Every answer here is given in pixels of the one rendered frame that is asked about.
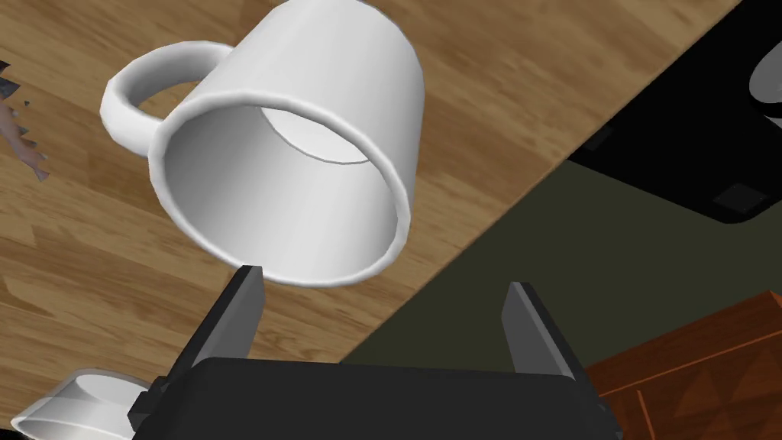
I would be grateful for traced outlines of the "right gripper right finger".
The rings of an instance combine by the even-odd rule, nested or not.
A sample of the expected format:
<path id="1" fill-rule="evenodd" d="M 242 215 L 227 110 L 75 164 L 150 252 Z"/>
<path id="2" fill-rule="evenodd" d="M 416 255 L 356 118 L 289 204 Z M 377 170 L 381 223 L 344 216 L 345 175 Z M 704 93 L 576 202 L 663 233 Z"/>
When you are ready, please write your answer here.
<path id="1" fill-rule="evenodd" d="M 589 380 L 531 284 L 510 283 L 502 308 L 502 326 L 515 372 L 561 375 L 576 382 Z"/>

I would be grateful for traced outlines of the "brown wooden cabinet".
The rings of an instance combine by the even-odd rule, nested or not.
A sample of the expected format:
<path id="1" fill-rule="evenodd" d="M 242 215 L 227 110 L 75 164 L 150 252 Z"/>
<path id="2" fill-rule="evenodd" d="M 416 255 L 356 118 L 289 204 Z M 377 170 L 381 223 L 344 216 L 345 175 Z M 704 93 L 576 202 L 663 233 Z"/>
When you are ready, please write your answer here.
<path id="1" fill-rule="evenodd" d="M 782 440 L 782 295 L 760 293 L 587 371 L 624 440 Z"/>

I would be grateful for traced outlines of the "large white mug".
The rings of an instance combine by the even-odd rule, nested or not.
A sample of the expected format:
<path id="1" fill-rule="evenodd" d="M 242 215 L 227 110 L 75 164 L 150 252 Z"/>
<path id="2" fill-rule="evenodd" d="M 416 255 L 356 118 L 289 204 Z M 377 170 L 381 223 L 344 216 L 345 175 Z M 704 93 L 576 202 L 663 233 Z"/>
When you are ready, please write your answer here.
<path id="1" fill-rule="evenodd" d="M 105 87 L 171 219 L 276 283 L 345 286 L 403 249 L 424 112 L 411 42 L 361 0 L 286 0 L 236 46 L 170 44 Z"/>

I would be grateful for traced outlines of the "grey pink jagged object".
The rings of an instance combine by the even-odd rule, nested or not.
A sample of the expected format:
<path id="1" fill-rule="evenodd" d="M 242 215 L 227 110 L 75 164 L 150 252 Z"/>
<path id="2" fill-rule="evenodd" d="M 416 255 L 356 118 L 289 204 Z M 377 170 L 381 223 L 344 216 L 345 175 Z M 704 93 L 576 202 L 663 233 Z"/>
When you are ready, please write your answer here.
<path id="1" fill-rule="evenodd" d="M 17 83 L 2 77 L 2 73 L 7 67 L 9 64 L 0 60 L 0 135 L 6 140 L 18 159 L 30 167 L 37 179 L 43 182 L 50 176 L 40 168 L 40 163 L 46 160 L 47 156 L 37 150 L 37 145 L 34 142 L 24 137 L 27 131 L 15 122 L 18 113 L 6 103 L 6 99 L 20 88 Z"/>

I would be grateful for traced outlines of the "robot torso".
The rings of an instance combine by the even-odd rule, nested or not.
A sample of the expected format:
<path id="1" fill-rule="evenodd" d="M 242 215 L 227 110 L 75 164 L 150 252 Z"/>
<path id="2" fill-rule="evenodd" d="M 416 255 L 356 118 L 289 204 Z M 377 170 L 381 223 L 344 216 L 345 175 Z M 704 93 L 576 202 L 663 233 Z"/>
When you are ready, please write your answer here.
<path id="1" fill-rule="evenodd" d="M 782 0 L 741 0 L 570 160 L 718 222 L 782 201 Z"/>

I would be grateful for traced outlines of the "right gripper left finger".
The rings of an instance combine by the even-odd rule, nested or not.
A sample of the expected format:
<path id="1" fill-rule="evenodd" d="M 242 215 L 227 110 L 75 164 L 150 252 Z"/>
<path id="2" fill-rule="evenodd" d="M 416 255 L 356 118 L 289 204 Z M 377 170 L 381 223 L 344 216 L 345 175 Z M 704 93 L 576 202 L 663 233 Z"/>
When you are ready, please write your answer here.
<path id="1" fill-rule="evenodd" d="M 182 376 L 206 358 L 246 358 L 264 304 L 263 269 L 240 267 L 176 358 L 168 378 Z"/>

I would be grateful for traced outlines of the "small white cup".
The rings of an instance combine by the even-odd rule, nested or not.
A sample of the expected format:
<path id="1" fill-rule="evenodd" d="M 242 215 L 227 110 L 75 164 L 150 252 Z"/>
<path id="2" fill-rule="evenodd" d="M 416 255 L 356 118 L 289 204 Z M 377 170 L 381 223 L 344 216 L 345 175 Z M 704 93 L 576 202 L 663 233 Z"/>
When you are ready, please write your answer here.
<path id="1" fill-rule="evenodd" d="M 109 370 L 80 369 L 11 418 L 31 440 L 132 440 L 128 412 L 150 383 Z"/>

